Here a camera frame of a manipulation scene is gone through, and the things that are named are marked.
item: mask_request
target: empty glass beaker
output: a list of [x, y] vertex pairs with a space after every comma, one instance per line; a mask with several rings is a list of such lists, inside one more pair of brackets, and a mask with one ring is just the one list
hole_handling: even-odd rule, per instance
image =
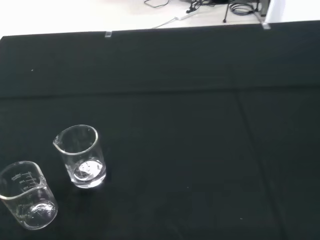
[[19, 161], [0, 172], [0, 199], [26, 229], [42, 229], [53, 221], [58, 205], [39, 166]]
[[89, 189], [102, 183], [106, 164], [98, 132], [92, 126], [71, 126], [55, 137], [53, 145], [60, 152], [74, 185]]

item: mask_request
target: black tablecloth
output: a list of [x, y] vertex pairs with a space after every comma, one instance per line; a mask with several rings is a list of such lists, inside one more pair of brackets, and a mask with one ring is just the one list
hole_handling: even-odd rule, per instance
[[[59, 206], [0, 238], [318, 239], [318, 22], [4, 37], [0, 167], [36, 162]], [[87, 124], [108, 177], [70, 183], [52, 146]]]

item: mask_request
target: metal stand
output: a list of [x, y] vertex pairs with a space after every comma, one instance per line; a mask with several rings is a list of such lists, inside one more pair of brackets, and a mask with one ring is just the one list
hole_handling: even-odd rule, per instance
[[229, 10], [229, 5], [230, 5], [230, 0], [228, 0], [228, 4], [226, 6], [225, 16], [224, 16], [224, 19], [223, 19], [223, 23], [224, 24], [227, 22], [227, 14], [228, 14], [228, 10]]

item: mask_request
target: black cable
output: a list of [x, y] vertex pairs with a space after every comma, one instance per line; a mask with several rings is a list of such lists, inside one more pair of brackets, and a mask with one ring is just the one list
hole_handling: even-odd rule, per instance
[[187, 14], [194, 12], [201, 6], [209, 6], [209, 7], [214, 7], [215, 4], [212, 2], [212, 0], [192, 0], [190, 8], [186, 11]]
[[151, 4], [148, 3], [149, 1], [150, 1], [150, 0], [145, 0], [143, 3], [144, 3], [145, 5], [151, 7], [151, 8], [154, 8], [154, 9], [159, 8], [159, 7], [164, 7], [165, 5], [167, 5], [167, 4], [170, 2], [170, 0], [168, 0], [165, 4], [158, 5], [158, 6], [153, 6], [153, 5], [151, 5]]
[[254, 8], [254, 6], [249, 3], [232, 3], [229, 8], [233, 14], [238, 16], [246, 16], [258, 11], [258, 5]]

